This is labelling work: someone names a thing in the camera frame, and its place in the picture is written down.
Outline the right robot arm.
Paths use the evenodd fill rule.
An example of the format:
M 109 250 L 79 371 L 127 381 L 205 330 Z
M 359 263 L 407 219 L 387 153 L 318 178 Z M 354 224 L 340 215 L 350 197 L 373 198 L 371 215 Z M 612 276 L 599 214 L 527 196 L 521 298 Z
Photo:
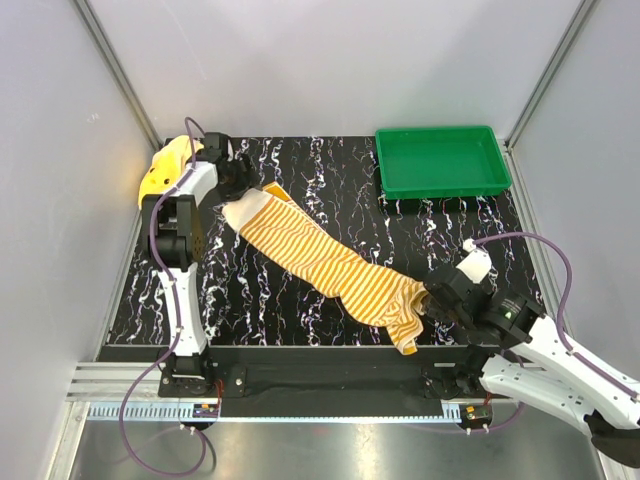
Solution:
M 639 382 L 570 337 L 535 301 L 512 290 L 488 292 L 445 266 L 424 285 L 432 302 L 467 330 L 451 367 L 430 377 L 434 393 L 510 397 L 573 426 L 603 455 L 639 466 Z

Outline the green plastic tray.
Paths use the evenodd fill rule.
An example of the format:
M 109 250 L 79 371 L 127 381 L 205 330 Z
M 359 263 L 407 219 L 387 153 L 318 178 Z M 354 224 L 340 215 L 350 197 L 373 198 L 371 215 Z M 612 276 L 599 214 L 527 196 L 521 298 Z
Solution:
M 512 185 L 489 126 L 380 129 L 375 143 L 388 199 L 494 196 Z

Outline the right connector box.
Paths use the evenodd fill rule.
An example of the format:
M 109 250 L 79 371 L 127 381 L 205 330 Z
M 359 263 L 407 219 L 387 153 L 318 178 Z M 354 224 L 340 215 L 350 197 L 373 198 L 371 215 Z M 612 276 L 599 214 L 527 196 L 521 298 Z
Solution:
M 489 432 L 493 420 L 493 409 L 490 404 L 467 405 L 461 410 L 460 428 L 470 435 L 472 431 Z

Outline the aluminium frame rail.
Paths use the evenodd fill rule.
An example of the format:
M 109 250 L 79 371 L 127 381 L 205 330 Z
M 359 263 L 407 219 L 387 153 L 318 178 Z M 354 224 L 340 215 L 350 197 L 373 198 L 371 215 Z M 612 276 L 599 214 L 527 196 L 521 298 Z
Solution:
M 428 391 L 402 391 L 396 385 L 382 390 L 338 389 L 300 390 L 289 387 L 250 394 L 245 385 L 225 385 L 223 393 L 204 397 L 161 397 L 161 372 L 156 370 L 134 388 L 128 400 L 124 395 L 143 370 L 107 364 L 82 364 L 76 372 L 66 400 L 90 404 L 89 417 L 97 420 L 165 421 L 184 424 L 221 422 L 333 423 L 333 424 L 460 424 L 461 410 L 467 405 L 490 404 L 493 411 L 501 403 L 522 406 L 507 398 L 438 399 Z M 216 421 L 192 418 L 194 403 L 219 403 Z

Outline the orange striped towel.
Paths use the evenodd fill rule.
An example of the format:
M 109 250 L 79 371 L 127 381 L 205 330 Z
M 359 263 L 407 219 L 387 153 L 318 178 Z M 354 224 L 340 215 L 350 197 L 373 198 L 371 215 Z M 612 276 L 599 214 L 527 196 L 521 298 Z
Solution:
M 383 328 L 403 355 L 417 352 L 428 291 L 390 267 L 366 261 L 322 229 L 276 182 L 249 189 L 222 209 L 250 245 L 327 298 L 358 323 Z

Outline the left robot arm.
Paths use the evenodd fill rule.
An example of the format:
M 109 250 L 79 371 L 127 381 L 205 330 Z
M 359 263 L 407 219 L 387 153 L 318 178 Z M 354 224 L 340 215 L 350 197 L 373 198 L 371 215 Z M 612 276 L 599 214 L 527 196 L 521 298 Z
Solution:
M 200 139 L 181 135 L 166 143 L 139 186 L 144 248 L 167 304 L 168 376 L 196 396 L 208 394 L 216 382 L 197 296 L 205 250 L 199 207 L 205 200 L 216 205 L 238 200 L 255 185 L 251 161 L 234 153 L 230 137 L 207 132 Z

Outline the connector box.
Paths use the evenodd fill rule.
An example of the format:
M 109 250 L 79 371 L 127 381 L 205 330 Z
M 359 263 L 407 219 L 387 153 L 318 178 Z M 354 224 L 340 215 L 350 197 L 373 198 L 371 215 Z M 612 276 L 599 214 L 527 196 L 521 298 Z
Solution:
M 460 428 L 470 435 L 472 431 L 489 432 L 493 420 L 493 409 L 490 404 L 467 405 L 461 410 Z
M 192 418 L 203 421 L 216 421 L 220 417 L 219 403 L 194 403 L 192 408 Z

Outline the yellow chick towel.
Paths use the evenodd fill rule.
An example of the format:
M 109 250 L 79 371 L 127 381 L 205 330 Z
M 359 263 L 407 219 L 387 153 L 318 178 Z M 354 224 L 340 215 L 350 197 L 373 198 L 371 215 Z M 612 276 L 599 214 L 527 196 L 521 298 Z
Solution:
M 191 160 L 192 148 L 188 135 L 175 137 L 156 152 L 139 186 L 138 209 L 142 209 L 145 196 L 163 194 L 174 186 L 186 171 L 192 169 Z

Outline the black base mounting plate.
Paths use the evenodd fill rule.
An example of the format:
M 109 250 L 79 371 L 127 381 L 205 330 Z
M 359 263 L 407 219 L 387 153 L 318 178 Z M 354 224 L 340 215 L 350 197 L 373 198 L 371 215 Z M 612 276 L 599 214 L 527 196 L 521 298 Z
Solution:
M 427 346 L 403 356 L 390 347 L 210 347 L 210 383 L 170 380 L 161 372 L 162 397 L 204 397 L 225 385 L 245 385 L 250 394 L 289 387 L 300 390 L 426 390 L 438 399 L 466 397 L 457 389 L 452 368 L 466 360 L 464 346 Z

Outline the left connector box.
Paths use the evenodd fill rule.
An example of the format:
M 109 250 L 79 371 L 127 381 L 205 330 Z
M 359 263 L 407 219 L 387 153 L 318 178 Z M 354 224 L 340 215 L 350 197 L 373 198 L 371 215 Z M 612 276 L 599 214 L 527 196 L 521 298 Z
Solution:
M 192 418 L 203 421 L 216 421 L 220 417 L 219 403 L 194 403 L 192 408 Z

